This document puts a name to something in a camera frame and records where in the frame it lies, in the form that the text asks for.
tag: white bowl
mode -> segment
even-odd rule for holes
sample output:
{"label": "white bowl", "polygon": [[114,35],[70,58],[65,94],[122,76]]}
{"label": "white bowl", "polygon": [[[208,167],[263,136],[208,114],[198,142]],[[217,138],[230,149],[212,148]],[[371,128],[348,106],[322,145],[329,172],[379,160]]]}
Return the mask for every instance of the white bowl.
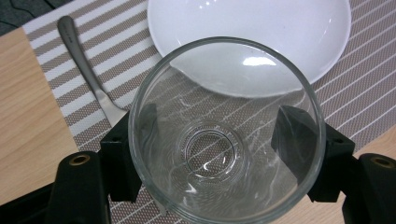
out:
{"label": "white bowl", "polygon": [[[240,37],[279,52],[310,83],[335,65],[347,44],[350,24],[348,0],[148,2],[148,28],[162,56],[201,38]],[[266,81],[266,77],[254,79]],[[261,94],[252,92],[247,96]]]}

